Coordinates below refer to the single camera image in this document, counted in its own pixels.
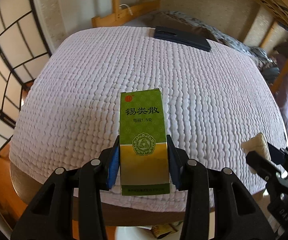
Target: red logo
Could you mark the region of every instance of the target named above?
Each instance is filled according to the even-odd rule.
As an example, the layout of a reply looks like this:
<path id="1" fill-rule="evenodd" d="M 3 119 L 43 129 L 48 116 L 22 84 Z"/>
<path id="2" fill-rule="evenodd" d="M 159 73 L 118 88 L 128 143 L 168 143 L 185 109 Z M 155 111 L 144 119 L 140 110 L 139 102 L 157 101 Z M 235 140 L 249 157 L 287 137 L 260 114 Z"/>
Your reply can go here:
<path id="1" fill-rule="evenodd" d="M 130 102 L 130 101 L 132 101 L 132 100 L 133 100 L 132 96 L 126 96 L 126 97 L 125 97 L 125 101 L 126 101 L 126 102 Z"/>

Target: wooden floor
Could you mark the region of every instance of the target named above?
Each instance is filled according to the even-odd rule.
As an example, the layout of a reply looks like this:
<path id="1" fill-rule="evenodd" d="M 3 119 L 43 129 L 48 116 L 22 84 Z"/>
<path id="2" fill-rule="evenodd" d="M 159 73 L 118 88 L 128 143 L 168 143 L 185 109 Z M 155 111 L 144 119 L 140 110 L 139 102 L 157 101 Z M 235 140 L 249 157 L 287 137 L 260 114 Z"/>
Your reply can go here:
<path id="1" fill-rule="evenodd" d="M 11 176 L 9 161 L 9 145 L 0 152 L 0 211 L 6 221 L 13 227 L 26 208 L 26 204 L 15 192 Z M 114 240 L 116 227 L 106 227 L 108 240 Z M 73 220 L 73 237 L 78 237 L 78 222 Z"/>

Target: metal bolt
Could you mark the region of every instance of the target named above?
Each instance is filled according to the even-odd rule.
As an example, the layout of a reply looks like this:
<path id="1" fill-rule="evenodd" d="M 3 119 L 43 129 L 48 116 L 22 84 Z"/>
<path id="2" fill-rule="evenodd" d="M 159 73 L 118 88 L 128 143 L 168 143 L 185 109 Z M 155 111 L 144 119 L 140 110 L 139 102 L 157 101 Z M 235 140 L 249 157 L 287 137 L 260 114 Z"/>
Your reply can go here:
<path id="1" fill-rule="evenodd" d="M 196 165 L 197 165 L 197 161 L 194 160 L 194 159 L 189 159 L 189 160 L 187 161 L 187 164 L 188 164 L 189 166 L 196 166 Z"/>
<path id="2" fill-rule="evenodd" d="M 56 174 L 62 174 L 63 172 L 64 172 L 64 168 L 62 168 L 62 167 L 59 167 L 55 170 Z"/>
<path id="3" fill-rule="evenodd" d="M 93 160 L 91 160 L 91 164 L 92 164 L 93 166 L 100 165 L 100 163 L 101 163 L 101 161 L 100 161 L 99 159 L 93 159 Z"/>
<path id="4" fill-rule="evenodd" d="M 230 175 L 233 173 L 233 171 L 230 169 L 230 168 L 224 168 L 223 169 L 224 173 L 227 174 L 227 175 Z"/>

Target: quilted blanket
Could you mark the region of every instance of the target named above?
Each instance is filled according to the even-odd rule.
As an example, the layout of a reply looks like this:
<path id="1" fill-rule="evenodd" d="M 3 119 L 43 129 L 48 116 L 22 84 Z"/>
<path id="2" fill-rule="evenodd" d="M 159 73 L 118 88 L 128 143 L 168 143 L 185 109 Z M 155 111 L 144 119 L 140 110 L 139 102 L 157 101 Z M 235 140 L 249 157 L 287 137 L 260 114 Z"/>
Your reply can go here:
<path id="1" fill-rule="evenodd" d="M 206 167 L 230 167 L 251 193 L 242 141 L 262 132 L 286 147 L 280 111 L 254 62 L 209 41 L 210 52 L 153 38 L 154 29 L 96 28 L 68 37 L 46 64 L 21 109 L 10 160 L 43 183 L 59 166 L 81 167 L 119 133 L 120 93 L 160 88 L 167 133 Z M 121 196 L 119 176 L 102 202 L 148 211 L 184 211 L 186 192 Z"/>

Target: beige sponge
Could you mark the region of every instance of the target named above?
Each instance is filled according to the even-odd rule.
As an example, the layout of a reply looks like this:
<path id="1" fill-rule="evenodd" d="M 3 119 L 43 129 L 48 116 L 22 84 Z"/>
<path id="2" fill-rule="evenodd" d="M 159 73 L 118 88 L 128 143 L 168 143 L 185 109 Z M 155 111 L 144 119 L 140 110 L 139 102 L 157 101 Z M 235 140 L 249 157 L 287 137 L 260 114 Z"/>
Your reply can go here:
<path id="1" fill-rule="evenodd" d="M 266 160 L 271 160 L 268 145 L 262 133 L 258 133 L 255 137 L 250 138 L 248 141 L 241 143 L 242 151 L 247 155 L 251 151 L 256 151 L 260 156 Z M 249 167 L 251 173 L 256 174 L 256 171 Z"/>

